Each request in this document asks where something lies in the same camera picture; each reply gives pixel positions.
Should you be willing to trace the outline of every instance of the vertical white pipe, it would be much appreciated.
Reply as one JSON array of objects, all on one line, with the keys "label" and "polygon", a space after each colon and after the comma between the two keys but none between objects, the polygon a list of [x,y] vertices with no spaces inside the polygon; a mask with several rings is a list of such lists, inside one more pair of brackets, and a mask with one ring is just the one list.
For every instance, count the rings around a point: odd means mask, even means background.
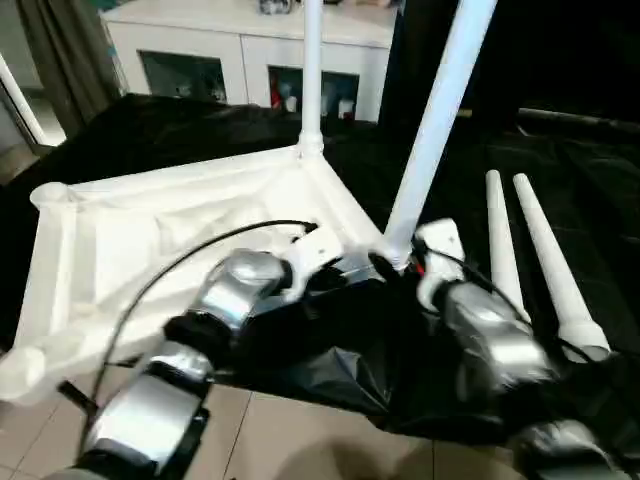
[{"label": "vertical white pipe", "polygon": [[591,318],[529,179],[520,173],[513,178],[513,183],[558,315],[558,336],[594,359],[605,357],[610,352],[607,337]]},{"label": "vertical white pipe", "polygon": [[524,310],[500,174],[496,170],[491,170],[487,172],[486,179],[491,280],[517,307]]},{"label": "vertical white pipe", "polygon": [[304,71],[302,74],[302,156],[322,152],[320,97],[322,85],[322,1],[304,2]]},{"label": "vertical white pipe", "polygon": [[11,74],[11,70],[9,70],[9,66],[4,61],[4,58],[2,58],[1,54],[0,54],[0,81],[2,81],[2,84],[7,89],[7,93],[9,93],[9,97],[11,97],[11,100],[15,104],[16,109],[18,110],[18,112],[20,113],[20,116],[24,120],[24,123],[29,128],[29,131],[33,135],[33,138],[36,141],[36,143],[40,145],[49,145],[49,142],[47,142],[46,135],[44,134],[42,127],[40,127],[40,123],[36,119],[36,116],[33,114],[31,107],[29,107],[29,104],[27,103],[27,99],[24,98],[24,95],[22,94],[22,90],[20,90],[20,87],[18,86],[16,80],[13,78],[13,75]]},{"label": "vertical white pipe", "polygon": [[460,0],[429,101],[385,230],[389,258],[402,268],[442,151],[469,83],[497,0]]}]

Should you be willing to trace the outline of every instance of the curtain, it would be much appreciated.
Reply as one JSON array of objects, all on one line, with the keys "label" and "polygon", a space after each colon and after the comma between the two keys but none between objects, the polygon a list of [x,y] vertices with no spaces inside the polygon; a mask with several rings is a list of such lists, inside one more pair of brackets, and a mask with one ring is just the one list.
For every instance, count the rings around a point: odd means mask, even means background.
[{"label": "curtain", "polygon": [[16,0],[45,94],[67,137],[119,97],[109,46],[89,0]]}]

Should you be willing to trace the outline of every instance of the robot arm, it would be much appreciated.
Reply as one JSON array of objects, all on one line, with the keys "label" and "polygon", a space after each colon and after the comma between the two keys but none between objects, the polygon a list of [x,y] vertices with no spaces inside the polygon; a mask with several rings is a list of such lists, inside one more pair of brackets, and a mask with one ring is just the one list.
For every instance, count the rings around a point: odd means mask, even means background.
[{"label": "robot arm", "polygon": [[219,263],[139,374],[98,412],[78,464],[50,478],[182,478],[209,418],[214,365],[254,307],[291,284],[289,263],[269,253],[236,250]]},{"label": "robot arm", "polygon": [[[418,299],[440,311],[465,352],[461,398],[491,398],[550,378],[544,350],[513,311],[465,282],[456,265],[424,260],[428,275]],[[98,412],[78,463],[48,480],[182,479],[207,425],[203,402],[214,368],[227,361],[256,306],[291,290],[298,274],[289,261],[250,250],[236,250],[218,264],[187,312],[167,323],[166,339],[141,362],[138,375]],[[525,425],[513,448],[530,478],[560,478],[558,472],[572,478],[567,475],[579,474],[586,457],[610,473],[606,478],[617,475],[591,433],[572,420]],[[540,458],[553,461],[541,469]],[[579,468],[567,468],[574,459]]]}]

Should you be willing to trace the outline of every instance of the tiled floor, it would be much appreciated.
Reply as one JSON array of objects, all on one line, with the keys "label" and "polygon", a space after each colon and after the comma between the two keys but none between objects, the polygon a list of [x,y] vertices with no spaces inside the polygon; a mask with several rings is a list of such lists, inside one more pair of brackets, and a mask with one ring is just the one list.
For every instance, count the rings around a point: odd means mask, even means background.
[{"label": "tiled floor", "polygon": [[[130,370],[113,368],[105,394]],[[85,390],[90,377],[75,383]],[[392,435],[364,417],[227,387],[207,399],[211,420],[187,480],[513,480],[504,452]],[[0,409],[0,480],[42,478],[73,460],[79,410],[60,395]]]}]

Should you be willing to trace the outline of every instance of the white wall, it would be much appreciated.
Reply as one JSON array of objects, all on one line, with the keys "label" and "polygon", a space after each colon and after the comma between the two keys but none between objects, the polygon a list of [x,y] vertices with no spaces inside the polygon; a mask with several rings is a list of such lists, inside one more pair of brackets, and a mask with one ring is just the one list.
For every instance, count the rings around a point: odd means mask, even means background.
[{"label": "white wall", "polygon": [[15,0],[0,0],[0,53],[21,88],[42,89]]}]

